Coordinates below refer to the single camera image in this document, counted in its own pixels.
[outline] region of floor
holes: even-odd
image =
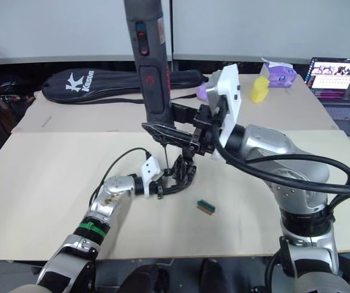
[[[231,293],[251,292],[263,284],[265,258],[217,258],[230,284]],[[171,293],[198,292],[198,275],[202,258],[132,259],[99,261],[97,264],[98,293],[115,293],[122,281],[138,266],[158,263],[170,273]],[[24,284],[36,282],[32,267],[15,262],[0,261],[0,293],[9,292]],[[274,292],[292,292],[293,281],[280,266],[274,270]]]

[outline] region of laptop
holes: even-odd
[[[350,59],[312,58],[305,83],[350,136]]]

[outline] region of purple box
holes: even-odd
[[[260,75],[270,81],[268,87],[291,87],[297,77],[294,69],[285,66],[284,63],[275,62],[271,62],[270,64],[264,63]]]

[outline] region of robotic arm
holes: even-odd
[[[238,168],[238,162],[248,163],[264,175],[268,172],[280,176],[280,181],[269,180],[263,174],[258,177],[264,179],[280,208],[283,234],[280,261],[285,273],[296,279],[295,292],[350,293],[349,285],[337,276],[338,256],[327,194],[314,186],[293,187],[293,179],[325,183],[329,177],[327,166],[288,157],[272,160],[271,156],[276,154],[308,153],[276,130],[236,125],[241,103],[236,65],[229,65],[210,78],[209,106],[193,109],[171,103],[161,2],[125,0],[125,9],[147,112],[147,122],[142,127],[162,146],[169,144],[182,149],[174,167],[164,171],[164,176],[173,176],[177,185],[165,189],[159,180],[155,181],[162,175],[155,161],[149,164],[156,166],[154,171],[142,169],[141,177],[115,176],[106,180],[82,222],[41,271],[38,290],[89,291],[94,285],[94,260],[101,244],[105,237],[114,243],[122,218],[120,211],[130,204],[133,196],[156,193],[161,198],[187,188],[196,171],[192,158],[195,154],[209,153],[214,157],[221,155]],[[190,123],[195,131],[192,134],[181,131],[175,127],[175,121]],[[229,160],[230,157],[235,157],[237,162]],[[284,182],[294,183],[282,184],[282,178],[287,179]]]

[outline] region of black wire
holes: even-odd
[[[196,93],[193,93],[191,95],[186,95],[186,96],[178,96],[177,98],[173,98],[173,99],[170,99],[171,101],[175,100],[175,99],[192,99],[192,98],[196,98],[197,97],[197,94]]]
[[[329,211],[332,212],[334,209],[338,206],[338,204],[341,204],[345,200],[348,200],[350,198],[350,195],[337,195],[333,200],[331,200],[329,204]]]
[[[143,104],[142,99],[125,99],[125,98],[108,98],[108,99],[97,99],[95,101],[84,101],[80,103],[65,103],[73,105],[91,105],[91,104],[112,104],[112,103],[132,103],[132,104]]]
[[[229,164],[257,178],[297,189],[304,189],[315,192],[325,192],[330,194],[350,195],[350,186],[340,184],[317,183],[287,178],[284,176],[279,176],[266,171],[262,171],[247,165],[244,161],[232,156],[227,150],[223,148],[219,141],[219,125],[217,123],[213,124],[213,141],[214,146],[216,147],[218,152]]]
[[[266,288],[267,293],[272,293],[272,273],[274,271],[274,267],[279,260],[280,250],[275,252],[272,258],[269,260],[266,266],[266,270],[264,271],[264,286]]]
[[[90,196],[90,199],[89,199],[89,206],[92,205],[93,201],[96,199],[96,197],[98,196],[99,194],[99,191],[100,191],[100,188],[101,186],[103,185],[104,181],[106,180],[106,177],[108,175],[108,173],[111,171],[111,169],[114,167],[114,165],[119,161],[121,160],[121,158],[123,158],[124,156],[126,156],[127,154],[131,153],[132,151],[137,151],[137,150],[141,150],[141,151],[144,151],[145,154],[146,154],[146,157],[148,157],[150,155],[149,151],[146,150],[145,148],[132,148],[126,152],[124,152],[123,154],[121,154],[112,164],[111,166],[108,167],[106,173],[104,174],[103,178],[101,179],[99,185],[96,187],[96,189],[93,191],[92,195]]]
[[[258,157],[256,159],[247,160],[246,163],[254,164],[254,163],[277,161],[277,160],[313,161],[313,162],[320,162],[320,163],[325,163],[327,165],[334,166],[346,173],[347,175],[346,185],[350,185],[350,167],[348,167],[344,163],[341,163],[334,159],[330,159],[329,157],[315,156],[314,154],[276,154],[273,156]]]
[[[350,168],[347,165],[344,165],[343,163],[330,159],[328,157],[314,156],[312,154],[278,154],[268,157],[259,157],[257,159],[248,160],[246,162],[247,164],[254,164],[259,162],[275,160],[302,160],[325,163],[345,172],[347,175],[347,181],[345,185],[350,185]],[[350,198],[350,195],[339,194],[336,197],[334,197],[334,199],[329,204],[329,212],[332,212],[338,204],[347,200],[348,198]]]
[[[93,273],[92,273],[92,287],[90,288],[90,292],[89,293],[96,293],[96,261],[93,260],[92,261],[92,265],[94,266],[93,268]]]
[[[167,168],[169,169],[168,154],[167,154],[167,145],[164,145],[164,152],[165,152],[165,161],[167,162]]]

